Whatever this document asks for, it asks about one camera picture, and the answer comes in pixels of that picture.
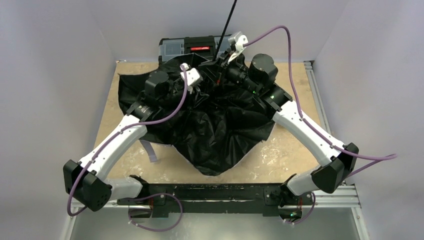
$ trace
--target wooden table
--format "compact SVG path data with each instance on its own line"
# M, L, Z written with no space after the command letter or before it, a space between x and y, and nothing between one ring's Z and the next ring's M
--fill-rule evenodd
M287 63L276 63L276 83L293 96ZM119 74L142 74L157 63L118 63L107 97L95 145L118 125L122 112L118 105ZM303 63L293 63L292 74L303 111L320 123ZM282 183L294 173L318 165L312 154L286 129L276 125L269 139L258 143L235 167L219 176L205 176L175 148L152 143L159 163L150 163L139 141L131 146L110 171L109 178L139 175L150 183Z

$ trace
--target black fabric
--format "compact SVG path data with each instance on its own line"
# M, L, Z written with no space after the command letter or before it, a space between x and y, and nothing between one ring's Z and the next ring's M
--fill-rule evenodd
M197 67L206 61L196 54L173 58L155 71L167 72L176 91L159 103L163 108L148 121L168 116L176 108L183 94L180 64ZM120 75L118 100L125 114L142 95L149 72ZM217 176L232 168L260 141L268 139L274 122L264 114L249 110L253 95L231 82L217 86L202 72L204 80L200 92L187 94L181 110L170 120L148 125L143 140L173 145L202 174Z

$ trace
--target white wall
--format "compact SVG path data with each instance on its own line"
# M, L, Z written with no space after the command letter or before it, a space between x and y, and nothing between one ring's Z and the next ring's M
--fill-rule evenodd
M293 59L313 60L324 46L348 0L240 0L227 32L253 40L284 24L292 32ZM158 60L162 38L221 35L233 0L88 0L90 10L120 60ZM283 30L250 46L246 57L271 54L287 61Z
M58 239L115 62L84 0L0 1L0 238Z
M422 0L351 0L313 65L335 135L399 154L353 177L373 240L423 239L423 12Z

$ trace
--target red label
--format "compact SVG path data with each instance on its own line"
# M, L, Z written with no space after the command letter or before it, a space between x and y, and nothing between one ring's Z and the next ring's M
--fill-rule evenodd
M211 49L210 46L194 46L190 48L191 51L200 51L200 50L209 50L209 49Z

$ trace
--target black pole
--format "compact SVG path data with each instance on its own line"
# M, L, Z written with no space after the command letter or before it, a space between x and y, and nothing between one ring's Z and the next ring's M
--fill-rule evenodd
M215 61L217 59L218 51L220 50L221 44L223 43L224 35L225 35L225 32L227 31L227 27L228 27L228 24L230 23L230 19L231 19L231 16L233 15L234 8L236 7L236 3L237 3L237 0L234 0L234 3L232 4L231 11L229 11L229 15L226 20L224 30L222 31L222 35L221 35L221 38L219 39L218 47L216 48L215 55L213 56L212 61Z

